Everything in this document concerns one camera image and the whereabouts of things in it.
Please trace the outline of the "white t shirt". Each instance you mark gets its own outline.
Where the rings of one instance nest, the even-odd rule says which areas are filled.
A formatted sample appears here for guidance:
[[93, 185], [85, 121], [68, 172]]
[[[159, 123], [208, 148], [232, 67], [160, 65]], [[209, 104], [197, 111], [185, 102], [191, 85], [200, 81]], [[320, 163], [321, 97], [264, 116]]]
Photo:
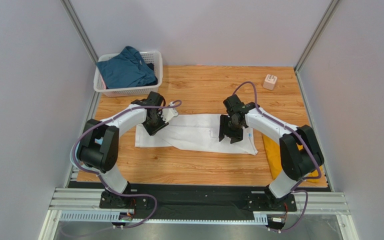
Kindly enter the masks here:
[[135, 147], [174, 147], [185, 151], [257, 155], [258, 150], [251, 128], [243, 131], [243, 140], [240, 142], [230, 143], [228, 137], [219, 141], [220, 116], [208, 113], [181, 114], [154, 136], [150, 136], [144, 126], [137, 125]]

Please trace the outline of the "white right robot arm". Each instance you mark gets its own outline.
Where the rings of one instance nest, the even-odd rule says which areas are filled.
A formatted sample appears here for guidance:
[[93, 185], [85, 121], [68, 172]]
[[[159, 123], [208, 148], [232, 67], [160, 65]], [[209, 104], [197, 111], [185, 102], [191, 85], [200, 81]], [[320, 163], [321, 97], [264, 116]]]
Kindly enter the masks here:
[[298, 187], [313, 171], [321, 177], [320, 167], [325, 163], [313, 128], [284, 122], [250, 102], [245, 104], [236, 94], [223, 101], [226, 114], [220, 116], [219, 136], [222, 141], [241, 142], [244, 130], [252, 128], [273, 140], [280, 147], [281, 171], [266, 188], [270, 200], [280, 200]]

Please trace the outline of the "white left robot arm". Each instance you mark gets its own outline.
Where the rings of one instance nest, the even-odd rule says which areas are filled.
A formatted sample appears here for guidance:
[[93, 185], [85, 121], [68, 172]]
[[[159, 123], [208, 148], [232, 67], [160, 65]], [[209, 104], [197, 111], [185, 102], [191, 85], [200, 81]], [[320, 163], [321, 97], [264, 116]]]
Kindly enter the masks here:
[[171, 111], [175, 107], [175, 104], [167, 106], [165, 98], [152, 91], [147, 98], [132, 101], [128, 108], [112, 117], [88, 120], [72, 147], [73, 165], [97, 175], [107, 192], [121, 198], [131, 196], [130, 183], [116, 167], [119, 138], [137, 125], [142, 125], [149, 136], [154, 136], [169, 124], [163, 110]]

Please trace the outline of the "folded yellow t shirt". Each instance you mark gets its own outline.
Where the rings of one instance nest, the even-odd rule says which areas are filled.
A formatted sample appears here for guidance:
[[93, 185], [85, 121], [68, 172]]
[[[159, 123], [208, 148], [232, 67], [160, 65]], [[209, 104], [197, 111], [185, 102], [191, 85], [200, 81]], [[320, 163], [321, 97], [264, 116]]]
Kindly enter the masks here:
[[262, 134], [262, 140], [270, 174], [272, 179], [275, 180], [282, 170], [280, 147], [274, 140], [264, 134]]

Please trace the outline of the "small pink box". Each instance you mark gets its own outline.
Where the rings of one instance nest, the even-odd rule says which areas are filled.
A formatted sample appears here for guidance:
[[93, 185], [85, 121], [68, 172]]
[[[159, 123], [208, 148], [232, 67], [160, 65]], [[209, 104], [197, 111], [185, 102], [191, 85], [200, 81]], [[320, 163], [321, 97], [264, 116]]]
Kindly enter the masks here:
[[264, 81], [263, 81], [262, 87], [264, 89], [273, 91], [275, 86], [276, 86], [277, 81], [278, 81], [277, 76], [272, 75], [272, 74], [267, 74]]

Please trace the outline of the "blue t shirt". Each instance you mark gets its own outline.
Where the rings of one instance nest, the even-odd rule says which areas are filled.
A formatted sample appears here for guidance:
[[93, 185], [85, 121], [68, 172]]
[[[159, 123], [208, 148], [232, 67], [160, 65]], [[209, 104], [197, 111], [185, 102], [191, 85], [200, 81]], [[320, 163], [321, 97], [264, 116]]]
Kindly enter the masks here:
[[118, 55], [95, 65], [107, 89], [147, 87], [158, 83], [154, 68], [132, 46], [124, 47]]

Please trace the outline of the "white plastic laundry basket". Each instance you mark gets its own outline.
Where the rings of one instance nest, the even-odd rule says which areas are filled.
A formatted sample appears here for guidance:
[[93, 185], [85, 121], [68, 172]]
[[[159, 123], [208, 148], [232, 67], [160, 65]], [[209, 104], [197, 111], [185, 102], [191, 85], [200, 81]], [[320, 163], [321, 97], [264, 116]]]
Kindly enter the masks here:
[[126, 96], [138, 96], [138, 95], [147, 95], [150, 92], [158, 92], [159, 87], [163, 83], [163, 58], [162, 54], [157, 50], [151, 51], [140, 51], [141, 57], [144, 59], [146, 64], [153, 64], [153, 71], [157, 78], [157, 84], [141, 87], [129, 87], [129, 88], [114, 88], [106, 89], [104, 80], [100, 74], [99, 69], [96, 67], [94, 79], [93, 79], [93, 89], [95, 92], [105, 95], [109, 98], [115, 97], [126, 97]]

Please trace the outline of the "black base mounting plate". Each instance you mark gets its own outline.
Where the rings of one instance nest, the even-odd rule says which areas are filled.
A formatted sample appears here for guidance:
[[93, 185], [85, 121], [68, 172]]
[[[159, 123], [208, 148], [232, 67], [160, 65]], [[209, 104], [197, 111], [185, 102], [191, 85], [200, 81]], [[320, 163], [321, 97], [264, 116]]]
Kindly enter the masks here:
[[128, 186], [131, 197], [109, 193], [102, 183], [71, 182], [69, 188], [97, 189], [98, 209], [130, 209], [136, 218], [153, 220], [251, 220], [254, 212], [295, 213], [295, 198], [268, 197], [265, 187], [181, 184], [140, 184]]

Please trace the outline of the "aluminium frame rail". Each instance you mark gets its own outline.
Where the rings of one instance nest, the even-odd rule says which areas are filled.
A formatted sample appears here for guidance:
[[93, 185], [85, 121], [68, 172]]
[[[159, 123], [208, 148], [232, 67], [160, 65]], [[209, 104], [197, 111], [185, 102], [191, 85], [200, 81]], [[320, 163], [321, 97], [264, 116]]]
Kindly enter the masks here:
[[[56, 224], [59, 221], [107, 222], [116, 223], [123, 209], [100, 209], [100, 189], [56, 188], [48, 207], [48, 212], [42, 226], [39, 239], [49, 240], [56, 234]], [[359, 236], [351, 216], [349, 206], [342, 192], [309, 192], [294, 194], [294, 203], [301, 211], [306, 208], [307, 215], [335, 215], [341, 236], [345, 240], [357, 240]], [[256, 225], [267, 223], [269, 211], [253, 211], [251, 219], [187, 219], [185, 217], [154, 216], [147, 223], [153, 224], [202, 224], [202, 225]]]

